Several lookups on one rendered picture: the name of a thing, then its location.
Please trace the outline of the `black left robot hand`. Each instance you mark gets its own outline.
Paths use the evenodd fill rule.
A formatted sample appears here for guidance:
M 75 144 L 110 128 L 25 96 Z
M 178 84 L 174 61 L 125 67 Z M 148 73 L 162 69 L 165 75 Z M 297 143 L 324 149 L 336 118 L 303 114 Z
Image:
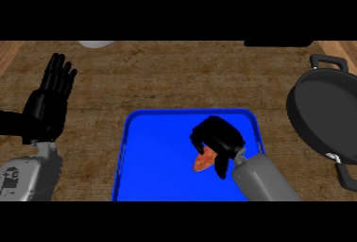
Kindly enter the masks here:
M 22 113 L 0 110 L 0 135 L 19 136 L 23 145 L 56 141 L 63 132 L 75 76 L 76 70 L 64 61 L 64 55 L 54 53 Z

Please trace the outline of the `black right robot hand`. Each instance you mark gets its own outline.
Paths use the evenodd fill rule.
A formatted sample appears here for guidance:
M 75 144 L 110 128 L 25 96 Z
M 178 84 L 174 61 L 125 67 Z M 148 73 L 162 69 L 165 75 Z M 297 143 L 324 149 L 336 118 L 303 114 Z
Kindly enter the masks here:
M 215 172 L 224 180 L 228 160 L 234 159 L 244 145 L 244 141 L 237 129 L 230 123 L 215 115 L 210 115 L 191 129 L 191 145 L 197 150 L 197 155 L 208 147 L 215 153 Z

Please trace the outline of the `orange sweet potato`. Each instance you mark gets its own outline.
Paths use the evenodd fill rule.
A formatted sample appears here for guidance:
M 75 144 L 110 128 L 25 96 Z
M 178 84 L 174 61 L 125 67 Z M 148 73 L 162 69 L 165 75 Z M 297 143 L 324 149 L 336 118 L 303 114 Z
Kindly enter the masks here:
M 203 147 L 203 153 L 199 154 L 193 161 L 193 171 L 200 172 L 208 169 L 215 164 L 216 153 L 208 148 Z

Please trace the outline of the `blue tray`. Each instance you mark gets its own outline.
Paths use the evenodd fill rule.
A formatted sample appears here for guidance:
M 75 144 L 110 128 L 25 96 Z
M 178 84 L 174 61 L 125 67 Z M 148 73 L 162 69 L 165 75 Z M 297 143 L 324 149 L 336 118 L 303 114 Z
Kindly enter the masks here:
M 234 180 L 212 168 L 191 168 L 191 129 L 219 116 L 238 130 L 244 153 L 265 151 L 258 122 L 246 109 L 138 110 L 128 114 L 116 156 L 113 201 L 244 201 Z

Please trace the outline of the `dark grey pot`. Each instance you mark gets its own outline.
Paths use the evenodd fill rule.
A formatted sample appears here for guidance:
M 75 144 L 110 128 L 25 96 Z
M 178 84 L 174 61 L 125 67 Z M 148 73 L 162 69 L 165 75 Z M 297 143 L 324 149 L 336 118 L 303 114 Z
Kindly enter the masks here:
M 340 187 L 357 192 L 345 167 L 357 165 L 357 76 L 343 58 L 312 54 L 309 63 L 287 94 L 287 117 L 308 147 L 333 160 Z

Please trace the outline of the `pale grey round object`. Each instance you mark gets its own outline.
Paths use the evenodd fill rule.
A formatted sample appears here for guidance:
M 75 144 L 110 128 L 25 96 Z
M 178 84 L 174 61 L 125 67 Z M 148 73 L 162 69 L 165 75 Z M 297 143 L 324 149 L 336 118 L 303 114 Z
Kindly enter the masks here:
M 110 45 L 115 41 L 79 41 L 79 45 L 85 48 L 101 48 Z

